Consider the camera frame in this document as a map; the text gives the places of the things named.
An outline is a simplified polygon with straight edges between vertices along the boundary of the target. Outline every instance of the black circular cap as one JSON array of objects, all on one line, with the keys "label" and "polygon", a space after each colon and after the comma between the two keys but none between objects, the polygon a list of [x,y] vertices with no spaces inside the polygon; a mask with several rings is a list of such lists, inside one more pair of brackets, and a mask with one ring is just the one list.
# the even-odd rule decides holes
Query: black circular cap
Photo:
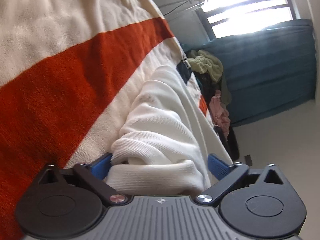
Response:
[{"label": "black circular cap", "polygon": [[76,207],[76,202],[68,196],[50,196],[44,198],[38,205],[40,212],[49,217],[61,217],[70,213]]},{"label": "black circular cap", "polygon": [[281,238],[302,226],[306,208],[283,185],[263,183],[237,189],[221,201],[219,213],[236,231],[255,238]]},{"label": "black circular cap", "polygon": [[273,217],[283,211],[283,204],[280,200],[270,196],[256,196],[247,201],[247,209],[260,217]]},{"label": "black circular cap", "polygon": [[70,238],[88,230],[102,215],[94,193],[70,185],[42,185],[21,198],[16,218],[24,233],[35,238]]}]

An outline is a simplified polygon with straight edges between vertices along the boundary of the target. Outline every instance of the window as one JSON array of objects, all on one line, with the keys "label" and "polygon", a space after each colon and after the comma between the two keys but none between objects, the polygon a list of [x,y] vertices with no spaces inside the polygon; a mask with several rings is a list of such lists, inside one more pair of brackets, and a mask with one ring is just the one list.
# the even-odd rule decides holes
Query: window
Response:
[{"label": "window", "polygon": [[208,0],[198,15],[211,38],[252,33],[295,19],[291,0]]}]

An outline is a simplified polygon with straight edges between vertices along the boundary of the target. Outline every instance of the pile of clothes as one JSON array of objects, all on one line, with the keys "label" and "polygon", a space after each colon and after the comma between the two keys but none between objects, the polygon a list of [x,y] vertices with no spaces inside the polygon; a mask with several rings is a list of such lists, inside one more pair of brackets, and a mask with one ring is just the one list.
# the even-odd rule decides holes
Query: pile of clothes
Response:
[{"label": "pile of clothes", "polygon": [[239,151],[233,131],[229,136],[232,128],[227,105],[231,102],[231,94],[221,61],[205,50],[192,50],[188,53],[187,62],[196,76],[212,122],[217,126],[216,132],[223,134],[220,138],[231,158],[238,159]]}]

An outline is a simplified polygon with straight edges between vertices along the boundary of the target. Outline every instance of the wire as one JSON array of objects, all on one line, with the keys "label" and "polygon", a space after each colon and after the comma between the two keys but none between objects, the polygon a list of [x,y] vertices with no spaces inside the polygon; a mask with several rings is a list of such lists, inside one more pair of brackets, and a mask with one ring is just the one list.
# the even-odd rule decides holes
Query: wire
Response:
[{"label": "wire", "polygon": [[[204,2],[199,3],[199,4],[196,4],[196,5],[191,6],[191,7],[189,7],[189,8],[186,8],[186,9],[178,12],[176,15],[179,15],[180,13],[182,13],[182,12],[184,12],[184,11],[192,12],[192,11],[194,11],[194,10],[197,10],[197,9],[199,9],[203,4],[204,4]],[[171,22],[171,21],[173,21],[173,20],[175,20],[175,19],[177,19],[177,18],[179,18],[179,17],[180,17],[180,16],[177,16],[177,17],[175,17],[175,18],[173,18],[173,19],[171,19],[171,20],[168,20],[168,22]]]},{"label": "wire", "polygon": [[173,5],[180,2],[185,2],[185,1],[191,1],[191,0],[181,0],[181,1],[171,2],[171,3],[160,5],[159,8],[166,7],[166,6]]},{"label": "wire", "polygon": [[175,9],[178,9],[180,6],[184,5],[184,4],[187,3],[187,2],[189,2],[189,0],[188,0],[188,1],[185,1],[184,3],[182,3],[182,4],[178,5],[177,7],[173,8],[170,12],[164,14],[164,16],[168,15],[169,13],[172,13]]}]

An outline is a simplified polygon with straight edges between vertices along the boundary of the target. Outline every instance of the metal screw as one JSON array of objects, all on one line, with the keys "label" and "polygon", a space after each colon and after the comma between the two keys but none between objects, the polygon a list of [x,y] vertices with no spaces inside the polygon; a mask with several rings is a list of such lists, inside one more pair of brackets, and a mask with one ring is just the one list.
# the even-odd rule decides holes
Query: metal screw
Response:
[{"label": "metal screw", "polygon": [[212,197],[209,196],[209,195],[206,195],[206,194],[201,194],[197,197],[197,200],[200,202],[200,203],[208,203],[208,202],[211,202],[212,201]]},{"label": "metal screw", "polygon": [[121,202],[124,202],[125,200],[126,200],[126,197],[120,194],[112,195],[110,197],[110,201],[113,203],[121,203]]}]

